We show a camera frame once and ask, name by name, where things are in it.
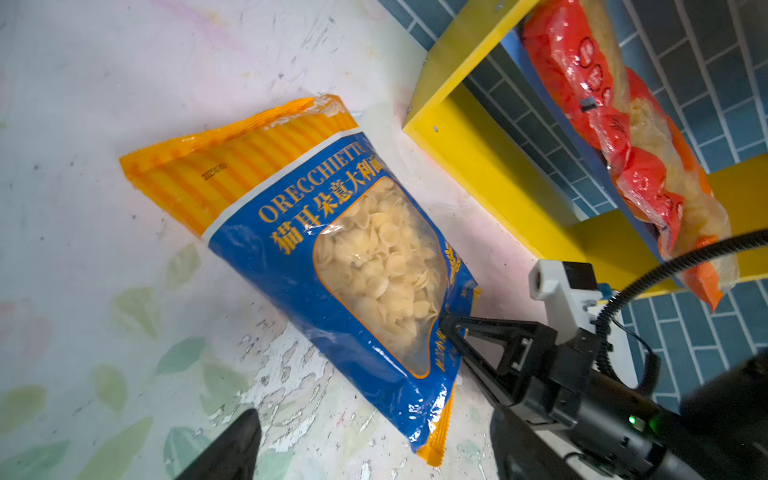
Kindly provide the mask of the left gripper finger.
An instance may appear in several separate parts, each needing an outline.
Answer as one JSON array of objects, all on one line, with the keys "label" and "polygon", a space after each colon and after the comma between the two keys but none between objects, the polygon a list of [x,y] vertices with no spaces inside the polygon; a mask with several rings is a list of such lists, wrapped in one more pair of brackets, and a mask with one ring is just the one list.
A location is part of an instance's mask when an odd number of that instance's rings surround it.
[{"label": "left gripper finger", "polygon": [[177,479],[249,480],[256,473],[262,426],[255,408],[244,411]]}]

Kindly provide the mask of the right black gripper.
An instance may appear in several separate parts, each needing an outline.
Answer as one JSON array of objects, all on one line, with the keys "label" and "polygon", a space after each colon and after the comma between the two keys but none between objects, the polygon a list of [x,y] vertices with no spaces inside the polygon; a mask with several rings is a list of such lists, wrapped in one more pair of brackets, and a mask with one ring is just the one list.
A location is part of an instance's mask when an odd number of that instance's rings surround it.
[{"label": "right black gripper", "polygon": [[531,321],[444,315],[439,332],[460,353],[489,402],[536,429],[604,428],[609,405],[593,364],[602,339],[584,329],[564,343]]}]

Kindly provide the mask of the blue orecchiette pasta bag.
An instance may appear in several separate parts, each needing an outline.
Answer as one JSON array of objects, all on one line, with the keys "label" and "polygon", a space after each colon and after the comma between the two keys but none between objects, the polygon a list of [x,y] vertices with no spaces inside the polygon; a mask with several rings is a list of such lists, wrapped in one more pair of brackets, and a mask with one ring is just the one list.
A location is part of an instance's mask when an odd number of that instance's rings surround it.
[{"label": "blue orecchiette pasta bag", "polygon": [[126,178],[284,312],[440,466],[476,281],[342,100],[303,98],[122,157]]}]

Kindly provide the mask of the red macaroni bag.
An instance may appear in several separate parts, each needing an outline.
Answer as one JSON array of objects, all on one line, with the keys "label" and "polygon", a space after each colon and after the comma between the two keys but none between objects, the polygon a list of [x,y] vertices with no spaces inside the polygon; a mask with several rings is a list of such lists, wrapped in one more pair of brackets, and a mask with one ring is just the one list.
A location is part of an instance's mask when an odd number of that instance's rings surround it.
[{"label": "red macaroni bag", "polygon": [[540,2],[524,23],[523,45],[573,128],[602,152],[633,215],[656,227],[659,252],[668,258],[684,199],[667,189],[662,160],[631,138],[627,70],[603,2]]}]

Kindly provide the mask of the orange Pastatime macaroni bag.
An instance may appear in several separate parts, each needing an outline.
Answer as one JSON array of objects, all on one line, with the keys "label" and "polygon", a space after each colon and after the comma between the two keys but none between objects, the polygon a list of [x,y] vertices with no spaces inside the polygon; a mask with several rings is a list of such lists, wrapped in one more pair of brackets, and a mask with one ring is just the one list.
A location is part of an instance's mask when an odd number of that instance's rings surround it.
[{"label": "orange Pastatime macaroni bag", "polygon": [[635,211],[653,214],[665,261],[731,236],[724,206],[715,198],[693,150],[641,77],[627,70]]}]

